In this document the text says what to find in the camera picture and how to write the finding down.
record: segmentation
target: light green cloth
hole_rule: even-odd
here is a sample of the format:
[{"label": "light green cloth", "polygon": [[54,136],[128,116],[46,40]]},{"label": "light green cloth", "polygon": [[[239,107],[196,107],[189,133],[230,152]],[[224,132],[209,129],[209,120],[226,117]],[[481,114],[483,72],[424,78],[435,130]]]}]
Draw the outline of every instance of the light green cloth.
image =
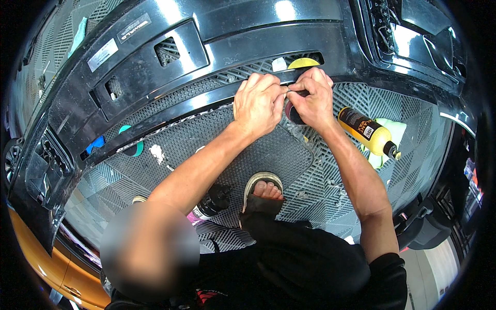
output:
[{"label": "light green cloth", "polygon": [[77,27],[77,32],[76,35],[74,36],[74,40],[72,41],[72,46],[70,47],[69,52],[67,53],[67,58],[69,58],[72,53],[77,49],[79,44],[83,42],[84,35],[86,34],[86,22],[88,21],[88,18],[83,17],[81,22],[79,23],[79,26]]},{"label": "light green cloth", "polygon": [[[400,149],[400,142],[401,138],[403,138],[403,134],[405,133],[406,129],[406,124],[400,123],[400,122],[394,122],[392,120],[388,119],[375,119],[379,125],[382,125],[386,127],[389,132],[391,133],[391,141],[396,144],[398,147],[398,151],[401,152]],[[363,144],[360,145],[360,149],[363,151],[368,150]],[[372,154],[372,152],[369,155],[369,163],[372,165],[374,169],[379,169],[382,168],[384,163],[389,160],[389,157],[387,155],[382,155],[382,156],[377,156]]]}]

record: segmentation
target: blue microfiber towel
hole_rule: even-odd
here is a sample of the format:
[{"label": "blue microfiber towel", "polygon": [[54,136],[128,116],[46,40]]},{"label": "blue microfiber towel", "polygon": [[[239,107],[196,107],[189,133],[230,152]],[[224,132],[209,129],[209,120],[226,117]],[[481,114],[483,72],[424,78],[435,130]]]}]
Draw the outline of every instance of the blue microfiber towel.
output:
[{"label": "blue microfiber towel", "polygon": [[[406,124],[394,122],[388,119],[375,119],[374,121],[376,121],[379,125],[386,127],[389,132],[391,132],[391,142],[398,146],[398,151],[401,151],[400,142],[401,138],[403,138],[403,134],[405,133]],[[367,148],[363,144],[360,145],[360,149],[362,151],[367,150]],[[374,169],[382,168],[387,160],[389,160],[389,157],[387,155],[377,156],[372,153],[370,153],[369,155],[369,163]]]},{"label": "blue microfiber towel", "polygon": [[88,18],[83,17],[83,19],[79,23],[79,26],[77,27],[76,35],[74,36],[74,40],[72,41],[72,46],[70,47],[70,50],[67,53],[67,58],[69,58],[72,55],[72,53],[74,53],[74,51],[77,49],[79,44],[81,44],[81,42],[83,41],[84,35],[86,33],[86,22],[87,21],[88,21]]},{"label": "blue microfiber towel", "polygon": [[102,147],[102,145],[104,144],[105,144],[105,139],[103,138],[103,136],[100,136],[86,148],[86,152],[88,152],[88,154],[91,154],[91,149],[93,147]]}]

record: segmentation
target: yellow bottle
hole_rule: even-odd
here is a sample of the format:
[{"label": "yellow bottle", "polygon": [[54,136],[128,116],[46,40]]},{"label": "yellow bottle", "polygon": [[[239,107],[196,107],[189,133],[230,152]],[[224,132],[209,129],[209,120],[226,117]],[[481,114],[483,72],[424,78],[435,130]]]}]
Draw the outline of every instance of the yellow bottle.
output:
[{"label": "yellow bottle", "polygon": [[389,130],[350,107],[342,108],[338,114],[338,123],[353,137],[360,141],[372,154],[399,160],[401,152],[391,141]]}]

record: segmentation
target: orange car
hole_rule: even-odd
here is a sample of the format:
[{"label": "orange car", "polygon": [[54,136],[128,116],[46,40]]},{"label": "orange car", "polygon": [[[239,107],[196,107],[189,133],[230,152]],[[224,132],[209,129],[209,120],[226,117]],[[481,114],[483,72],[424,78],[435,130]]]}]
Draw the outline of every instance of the orange car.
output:
[{"label": "orange car", "polygon": [[[19,215],[11,208],[9,214],[26,260],[50,287],[84,308],[105,308],[110,297],[100,284],[98,272],[79,259],[78,255],[72,254],[70,247],[60,242],[61,238],[55,240],[50,257]],[[62,234],[64,231],[70,234],[65,227],[61,231]]]}]

